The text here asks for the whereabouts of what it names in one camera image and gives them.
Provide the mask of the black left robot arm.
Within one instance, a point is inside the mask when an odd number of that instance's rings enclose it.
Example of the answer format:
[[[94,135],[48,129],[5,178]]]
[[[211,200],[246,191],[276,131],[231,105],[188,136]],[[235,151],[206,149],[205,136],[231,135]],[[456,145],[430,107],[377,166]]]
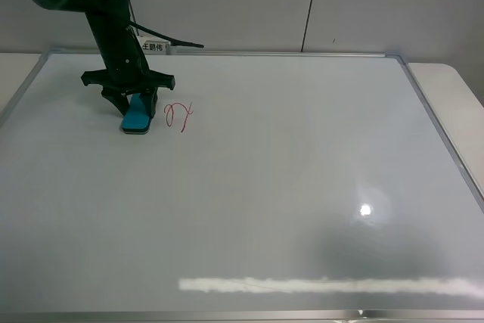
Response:
[[[129,110],[128,96],[141,98],[149,117],[156,113],[160,88],[174,89],[175,78],[149,68],[129,14],[129,0],[32,0],[40,8],[83,13],[105,68],[86,71],[84,85],[99,85],[101,95],[121,113]]]

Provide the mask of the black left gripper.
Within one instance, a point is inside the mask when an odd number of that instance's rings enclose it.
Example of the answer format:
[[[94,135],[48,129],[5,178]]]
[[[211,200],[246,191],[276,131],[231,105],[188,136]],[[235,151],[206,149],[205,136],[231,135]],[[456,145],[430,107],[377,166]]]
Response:
[[[87,13],[86,18],[105,68],[84,72],[82,83],[101,86],[101,96],[123,116],[129,110],[126,95],[140,93],[144,113],[153,119],[158,88],[173,90],[175,77],[149,68],[139,41],[127,23],[100,14]]]

